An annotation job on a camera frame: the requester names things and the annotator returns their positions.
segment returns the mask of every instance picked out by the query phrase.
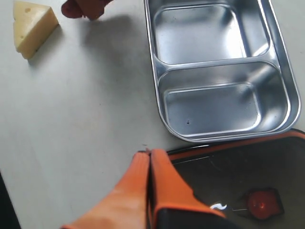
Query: metal bento box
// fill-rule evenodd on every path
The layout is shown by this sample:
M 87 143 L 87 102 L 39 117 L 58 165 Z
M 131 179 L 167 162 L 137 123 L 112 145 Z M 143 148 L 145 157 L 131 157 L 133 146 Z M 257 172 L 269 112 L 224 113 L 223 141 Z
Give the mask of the metal bento box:
M 161 119 L 188 142 L 287 131 L 301 102 L 269 0 L 144 0 Z

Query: cheese wedge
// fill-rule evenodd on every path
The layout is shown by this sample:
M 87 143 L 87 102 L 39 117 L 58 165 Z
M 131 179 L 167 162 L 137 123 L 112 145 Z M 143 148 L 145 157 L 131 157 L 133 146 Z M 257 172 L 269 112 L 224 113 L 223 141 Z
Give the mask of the cheese wedge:
M 58 21 L 50 6 L 15 1 L 14 43 L 17 52 L 30 59 L 52 34 Z

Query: orange trim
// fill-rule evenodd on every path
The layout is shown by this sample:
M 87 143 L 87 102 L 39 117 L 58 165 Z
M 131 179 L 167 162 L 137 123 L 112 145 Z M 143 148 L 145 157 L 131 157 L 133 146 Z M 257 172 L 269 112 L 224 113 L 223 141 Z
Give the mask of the orange trim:
M 193 190 L 175 170 L 164 150 L 155 149 L 152 151 L 151 168 L 155 200 L 154 228 L 156 227 L 157 213 L 163 208 L 204 212 L 224 217 L 222 212 L 210 209 L 209 206 L 194 197 Z
M 305 139 L 305 135 L 303 133 L 300 133 L 295 130 L 291 130 L 284 134 L 275 135 L 275 136 L 253 138 L 253 139 L 242 140 L 242 141 L 233 142 L 233 143 L 221 144 L 218 146 L 211 146 L 211 147 L 207 146 L 206 148 L 200 148 L 200 149 L 193 149 L 193 150 L 190 149 L 187 152 L 169 155 L 169 158 L 171 161 L 174 161 L 174 160 L 183 159 L 186 157 L 192 157 L 192 156 L 197 156 L 197 155 L 201 155 L 201 154 L 208 154 L 208 153 L 220 151 L 223 149 L 229 149 L 229 148 L 234 148 L 234 147 L 238 147 L 238 146 L 247 146 L 250 144 L 272 141 L 272 140 L 277 140 L 277 139 L 286 138 L 286 137 L 300 137 L 300 138 Z
M 149 163 L 148 153 L 136 153 L 111 193 L 62 229 L 145 229 Z

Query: yellow cheese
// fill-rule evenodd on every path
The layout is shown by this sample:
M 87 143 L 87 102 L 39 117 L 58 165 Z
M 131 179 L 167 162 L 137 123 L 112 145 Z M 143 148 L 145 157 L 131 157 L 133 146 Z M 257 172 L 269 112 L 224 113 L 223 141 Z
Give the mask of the yellow cheese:
M 51 7 L 15 1 L 14 43 L 17 52 L 30 59 L 58 25 Z

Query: white table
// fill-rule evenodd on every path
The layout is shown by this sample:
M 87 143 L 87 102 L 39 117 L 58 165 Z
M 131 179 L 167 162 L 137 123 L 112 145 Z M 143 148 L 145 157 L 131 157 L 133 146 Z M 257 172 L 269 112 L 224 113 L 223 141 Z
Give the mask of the white table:
M 31 1 L 52 6 L 61 29 L 28 63 L 12 0 L 0 1 L 0 169 L 22 228 L 56 229 L 106 195 L 137 150 L 186 143 L 159 119 L 143 0 L 115 0 L 94 23 L 63 17 L 64 0 Z M 274 0 L 303 102 L 304 7 Z

